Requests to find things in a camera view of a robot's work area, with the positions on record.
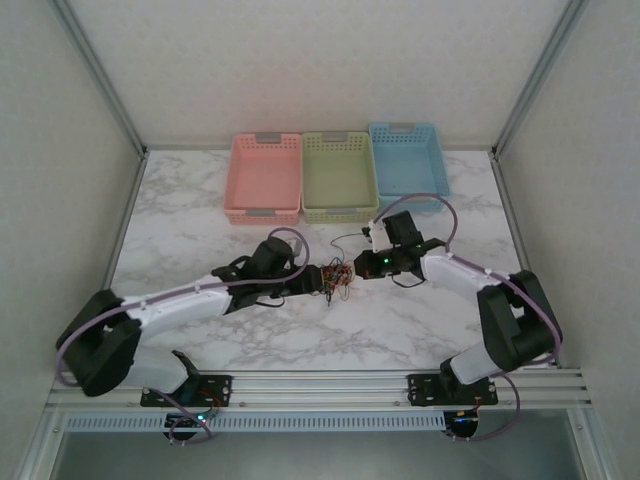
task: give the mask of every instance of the vent grille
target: vent grille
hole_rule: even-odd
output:
[[[159,432],[166,413],[75,413],[67,432]],[[217,432],[372,432],[444,430],[442,412],[400,413],[222,413],[210,428]],[[177,432],[197,429],[177,428]]]

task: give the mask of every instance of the green basket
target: green basket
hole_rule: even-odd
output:
[[[307,223],[366,223],[378,211],[365,132],[302,135],[302,211]]]

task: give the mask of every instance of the plastic basket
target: plastic basket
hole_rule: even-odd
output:
[[[300,211],[300,135],[233,138],[224,213],[234,225],[294,225]]]
[[[378,210],[366,132],[302,135],[302,211],[308,223],[367,222]]]
[[[451,195],[435,126],[428,123],[372,123],[369,126],[380,208],[403,195],[427,192]],[[412,199],[393,209],[437,212],[437,200]]]

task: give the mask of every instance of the white marble tabletop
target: white marble tabletop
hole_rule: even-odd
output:
[[[476,263],[519,269],[489,158],[445,152],[460,226],[452,249]],[[113,280],[121,295],[152,293],[253,253],[273,228],[232,226],[222,211],[228,151],[154,151],[140,188]],[[446,238],[450,214],[417,215],[425,238]],[[331,239],[362,225],[307,225],[311,262],[340,252]],[[353,259],[363,237],[338,241]],[[408,275],[398,280],[411,283]],[[185,325],[149,345],[184,351],[203,370],[387,370],[437,368],[481,339],[477,308],[442,287],[402,289],[390,279],[357,278],[350,298],[290,297],[284,307],[254,307]]]

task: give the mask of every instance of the pink basket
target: pink basket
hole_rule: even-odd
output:
[[[298,223],[300,135],[242,133],[233,137],[224,213],[234,225]]]

